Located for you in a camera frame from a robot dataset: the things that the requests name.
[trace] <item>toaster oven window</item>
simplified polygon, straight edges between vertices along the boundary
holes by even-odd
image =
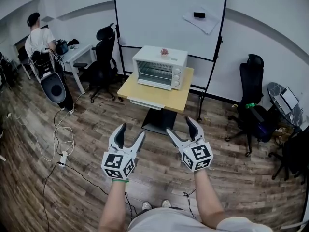
[[[172,84],[172,65],[137,61],[137,66],[140,79],[166,85]]]

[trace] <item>whiteboard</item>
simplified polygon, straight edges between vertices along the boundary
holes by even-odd
[[[226,0],[115,0],[120,45],[179,49],[213,60],[225,4]],[[201,5],[219,19],[210,35],[183,19]]]

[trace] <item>black eraser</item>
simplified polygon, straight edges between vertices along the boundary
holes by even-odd
[[[193,16],[197,18],[205,18],[205,13],[193,12]]]

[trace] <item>white toaster oven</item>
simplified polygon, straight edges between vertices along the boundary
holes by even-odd
[[[171,90],[180,89],[188,52],[144,46],[134,57],[134,72],[139,84]]]

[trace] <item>white sneaker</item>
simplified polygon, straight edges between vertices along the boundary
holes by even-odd
[[[141,207],[141,210],[151,210],[153,207],[151,206],[151,204],[149,202],[144,202],[143,206]]]
[[[163,208],[170,208],[172,205],[170,204],[170,201],[168,199],[163,200],[162,205]]]

